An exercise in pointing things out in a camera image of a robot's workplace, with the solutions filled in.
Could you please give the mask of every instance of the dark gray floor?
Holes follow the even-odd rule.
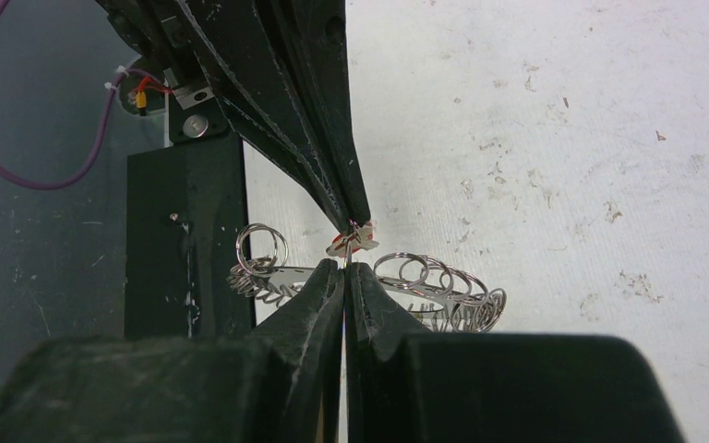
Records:
[[[76,171],[104,82],[133,58],[93,1],[12,2],[0,20],[0,162],[37,180]],[[161,121],[115,109],[78,185],[37,192],[0,179],[0,386],[41,341],[122,333],[126,156],[161,145]]]

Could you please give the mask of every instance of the metal coil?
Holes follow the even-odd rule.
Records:
[[[272,236],[273,253],[246,259],[243,244],[251,234],[260,231]],[[285,266],[289,258],[286,239],[277,230],[261,223],[249,224],[238,234],[235,252],[238,264],[230,269],[230,277],[227,279],[230,287],[268,305],[284,305],[300,292],[314,271],[311,268]],[[392,260],[403,260],[397,276],[379,275],[377,269]],[[407,277],[408,267],[412,263],[420,267],[414,280]],[[503,289],[488,290],[473,274],[427,255],[406,252],[387,254],[374,263],[374,272],[382,287],[399,305],[426,327],[438,332],[487,332],[499,321],[507,303],[507,293]],[[456,290],[458,282],[465,289]],[[419,298],[420,301],[407,301],[398,294]]]

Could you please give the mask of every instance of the silver bolt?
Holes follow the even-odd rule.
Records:
[[[208,130],[208,119],[205,115],[194,114],[186,119],[183,126],[184,134],[189,138],[200,138]]]

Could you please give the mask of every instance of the white table surface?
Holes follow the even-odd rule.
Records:
[[[709,442],[709,3],[352,0],[347,15],[381,242],[355,257],[485,277],[509,294],[494,331],[631,341],[689,441]],[[258,153],[246,171],[250,220],[316,266],[334,228]]]

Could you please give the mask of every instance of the yellow connector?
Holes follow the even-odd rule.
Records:
[[[135,106],[137,106],[140,115],[146,114],[145,108],[148,107],[148,97],[145,95],[144,90],[139,90],[135,94]]]

